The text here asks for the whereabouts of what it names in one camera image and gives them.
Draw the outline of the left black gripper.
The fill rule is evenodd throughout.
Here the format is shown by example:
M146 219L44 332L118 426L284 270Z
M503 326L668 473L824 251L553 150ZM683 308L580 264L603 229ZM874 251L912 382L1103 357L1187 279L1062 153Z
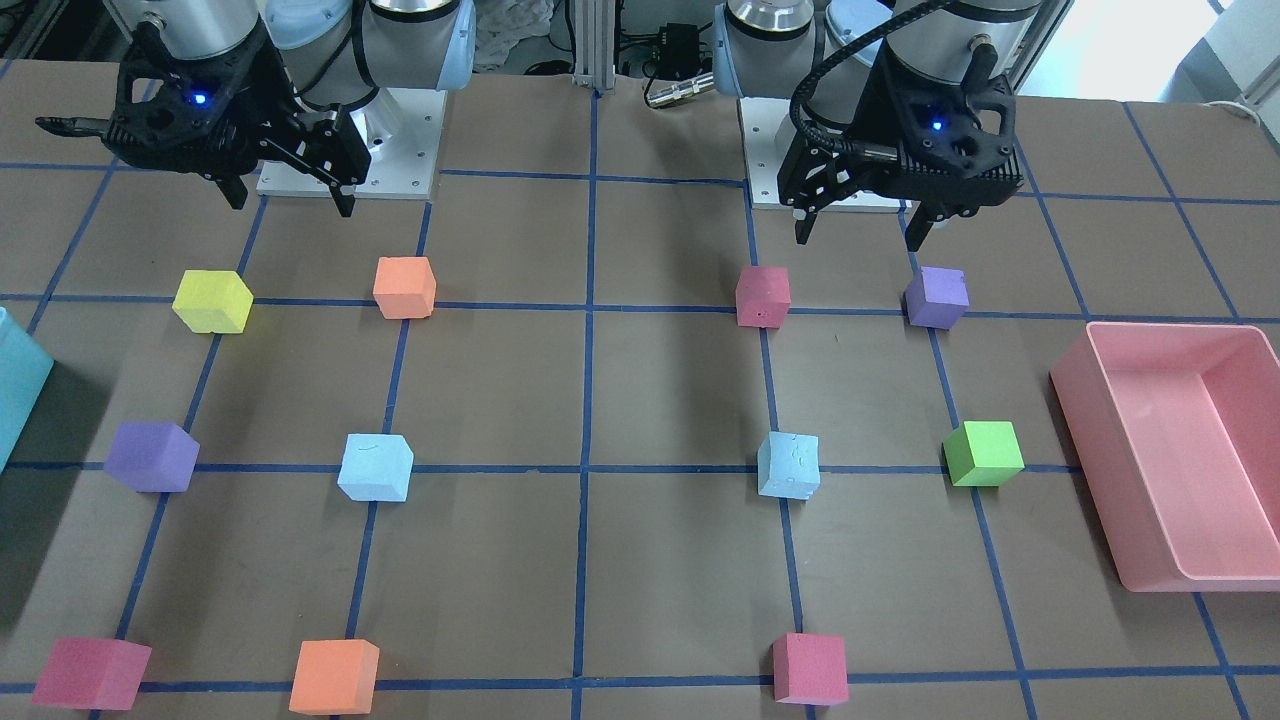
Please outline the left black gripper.
M924 72L905 42L886 40L865 88L841 128L819 120L810 95L788 109L796 135L777 174L805 246L818 211L861 191L916 204L906 249L918 252L940 213L998 206L1024 184L1015 158L1016 117L993 40L941 41L951 51L942 77Z

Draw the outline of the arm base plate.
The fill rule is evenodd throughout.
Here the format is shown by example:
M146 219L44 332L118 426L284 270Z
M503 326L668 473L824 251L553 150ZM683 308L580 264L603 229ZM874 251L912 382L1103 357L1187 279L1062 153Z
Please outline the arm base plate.
M380 88L353 114L371 154L367 178L342 192L357 199L429 200L448 99L447 91Z
M780 201L777 174L794 137L788 102L773 97L741 97L739 117L742 127L742 150L749 170L751 205L755 209L787 211ZM897 213L910 210L908 200L881 197L870 191L838 200L828 206L831 211L845 213Z

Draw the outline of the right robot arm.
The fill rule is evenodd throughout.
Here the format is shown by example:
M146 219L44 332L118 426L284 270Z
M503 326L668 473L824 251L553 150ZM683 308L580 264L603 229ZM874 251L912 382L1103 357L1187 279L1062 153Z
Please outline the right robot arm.
M111 1L131 36L102 119L40 117L143 170L265 195L425 200L444 104L472 74L471 1Z

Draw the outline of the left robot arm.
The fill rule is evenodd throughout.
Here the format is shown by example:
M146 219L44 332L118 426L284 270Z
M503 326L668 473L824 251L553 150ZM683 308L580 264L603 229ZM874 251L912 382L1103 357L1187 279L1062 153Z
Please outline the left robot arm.
M1016 64L1038 1L727 1L713 19L716 88L786 104L776 176L795 240L856 193L913 202L906 246L1005 204Z

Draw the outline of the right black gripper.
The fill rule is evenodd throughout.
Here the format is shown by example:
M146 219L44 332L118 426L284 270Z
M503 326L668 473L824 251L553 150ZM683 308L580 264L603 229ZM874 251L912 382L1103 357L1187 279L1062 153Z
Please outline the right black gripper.
M37 127L99 138L134 168L201 176L237 211L250 196L244 176L261 160L282 161L324 184L340 217L353 215L371 154L346 109L303 109L262 22L209 59L179 59L161 29L136 26L110 117L40 117Z

